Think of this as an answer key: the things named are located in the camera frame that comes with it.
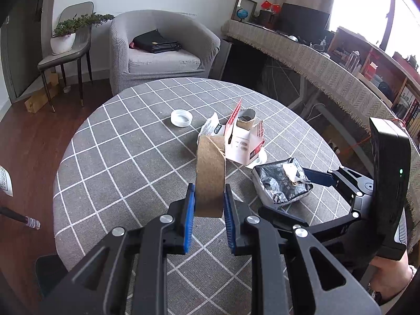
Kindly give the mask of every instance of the seat cushion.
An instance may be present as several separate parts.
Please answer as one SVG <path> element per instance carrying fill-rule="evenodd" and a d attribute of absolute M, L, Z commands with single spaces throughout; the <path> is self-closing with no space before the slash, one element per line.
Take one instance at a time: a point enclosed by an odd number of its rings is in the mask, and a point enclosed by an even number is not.
<path fill-rule="evenodd" d="M 194 71 L 198 69 L 200 63 L 200 58 L 183 49 L 156 54 L 140 49 L 129 49 L 130 73 Z"/>

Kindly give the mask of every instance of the person's arm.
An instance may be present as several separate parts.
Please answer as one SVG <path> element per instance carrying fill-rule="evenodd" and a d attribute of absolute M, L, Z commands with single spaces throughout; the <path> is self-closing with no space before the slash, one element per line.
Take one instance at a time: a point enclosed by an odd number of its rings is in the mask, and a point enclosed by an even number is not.
<path fill-rule="evenodd" d="M 386 302 L 381 306 L 381 310 L 383 314 L 386 314 L 407 288 L 416 269 L 408 265 L 407 252 L 399 261 L 375 257 L 370 264 L 377 267 L 370 286 L 381 293 L 382 300 Z"/>

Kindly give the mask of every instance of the blue globe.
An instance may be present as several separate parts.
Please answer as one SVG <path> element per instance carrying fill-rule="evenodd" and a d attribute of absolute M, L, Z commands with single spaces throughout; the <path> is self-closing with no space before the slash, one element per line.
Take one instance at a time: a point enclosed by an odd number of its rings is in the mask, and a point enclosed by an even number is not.
<path fill-rule="evenodd" d="M 242 20 L 246 19 L 248 17 L 248 11 L 246 11 L 243 8 L 238 9 L 237 16 L 238 16 L 239 19 L 242 19 Z"/>

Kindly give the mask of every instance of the gray armchair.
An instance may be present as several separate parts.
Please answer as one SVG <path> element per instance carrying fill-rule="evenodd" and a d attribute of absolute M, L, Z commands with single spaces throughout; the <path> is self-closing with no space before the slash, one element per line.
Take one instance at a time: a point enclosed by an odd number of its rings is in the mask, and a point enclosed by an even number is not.
<path fill-rule="evenodd" d="M 180 42 L 182 50 L 152 54 L 129 48 L 133 38 L 154 29 L 164 38 Z M 119 14 L 110 33 L 110 82 L 114 95 L 156 79 L 207 77 L 220 47 L 220 39 L 198 21 L 162 10 Z"/>

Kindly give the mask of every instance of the white plastic cap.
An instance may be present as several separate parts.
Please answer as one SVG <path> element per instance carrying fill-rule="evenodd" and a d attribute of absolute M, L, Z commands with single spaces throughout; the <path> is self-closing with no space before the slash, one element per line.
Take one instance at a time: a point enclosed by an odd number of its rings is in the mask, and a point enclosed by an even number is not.
<path fill-rule="evenodd" d="M 189 111 L 178 109 L 171 113 L 171 123 L 177 127 L 188 127 L 192 122 L 192 114 Z"/>

